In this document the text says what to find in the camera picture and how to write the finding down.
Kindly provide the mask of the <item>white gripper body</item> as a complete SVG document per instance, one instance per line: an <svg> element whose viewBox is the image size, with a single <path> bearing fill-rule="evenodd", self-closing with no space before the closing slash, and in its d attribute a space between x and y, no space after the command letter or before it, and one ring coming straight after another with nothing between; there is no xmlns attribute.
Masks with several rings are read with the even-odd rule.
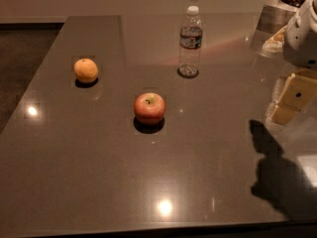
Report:
<svg viewBox="0 0 317 238"><path fill-rule="evenodd" d="M307 68L317 68L317 0L305 0L286 26L284 59Z"/></svg>

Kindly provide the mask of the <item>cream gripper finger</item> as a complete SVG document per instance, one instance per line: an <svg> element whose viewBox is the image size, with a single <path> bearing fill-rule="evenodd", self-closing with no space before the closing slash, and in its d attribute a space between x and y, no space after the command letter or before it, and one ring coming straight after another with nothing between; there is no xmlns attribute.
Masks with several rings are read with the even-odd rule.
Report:
<svg viewBox="0 0 317 238"><path fill-rule="evenodd" d="M301 68L288 77L279 78L269 105L269 120L286 125L316 96L316 70Z"/></svg>

